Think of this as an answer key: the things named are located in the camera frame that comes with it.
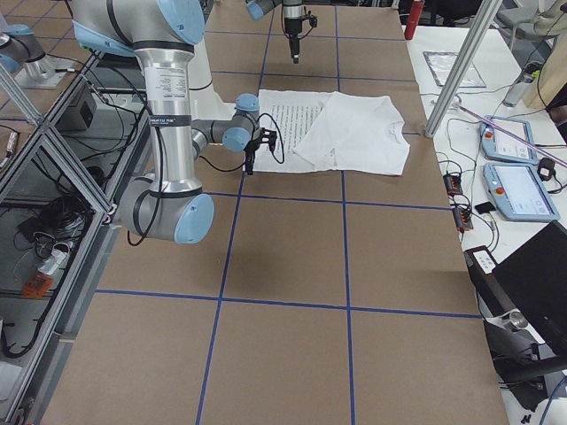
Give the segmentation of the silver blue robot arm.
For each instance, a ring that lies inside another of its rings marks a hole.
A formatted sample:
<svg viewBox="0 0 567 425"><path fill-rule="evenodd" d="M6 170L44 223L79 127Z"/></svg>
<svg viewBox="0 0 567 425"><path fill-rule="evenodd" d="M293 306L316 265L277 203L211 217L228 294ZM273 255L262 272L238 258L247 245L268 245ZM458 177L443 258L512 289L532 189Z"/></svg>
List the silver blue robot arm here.
<svg viewBox="0 0 567 425"><path fill-rule="evenodd" d="M214 201L202 190L195 160L209 143L252 151L260 136L254 94L236 101L229 120L194 120L189 63L205 35L198 1L76 1L74 32L82 45L134 57L145 81L154 172L136 177L119 204L131 232L176 243L198 243L214 220Z"/></svg>
<svg viewBox="0 0 567 425"><path fill-rule="evenodd" d="M246 1L246 10L253 20L259 20L280 7L280 21L283 36L287 39L291 61L294 65L300 59L300 41L305 36L303 25L310 21L313 16L304 6L302 1L294 0L252 0Z"/></svg>

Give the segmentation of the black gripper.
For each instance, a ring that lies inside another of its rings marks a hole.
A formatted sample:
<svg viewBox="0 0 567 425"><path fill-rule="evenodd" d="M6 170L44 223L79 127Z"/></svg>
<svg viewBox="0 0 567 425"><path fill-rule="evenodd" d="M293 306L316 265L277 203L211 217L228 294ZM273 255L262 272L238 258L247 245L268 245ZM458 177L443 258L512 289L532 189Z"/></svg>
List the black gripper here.
<svg viewBox="0 0 567 425"><path fill-rule="evenodd" d="M303 18L301 15L299 15L298 17L283 18L283 32L289 40L291 60L293 64L299 63L299 54L300 54L299 37L302 32L302 26L303 26Z"/></svg>
<svg viewBox="0 0 567 425"><path fill-rule="evenodd" d="M260 139L254 139L245 146L245 173L247 175L253 175L255 152L260 148L260 145Z"/></svg>

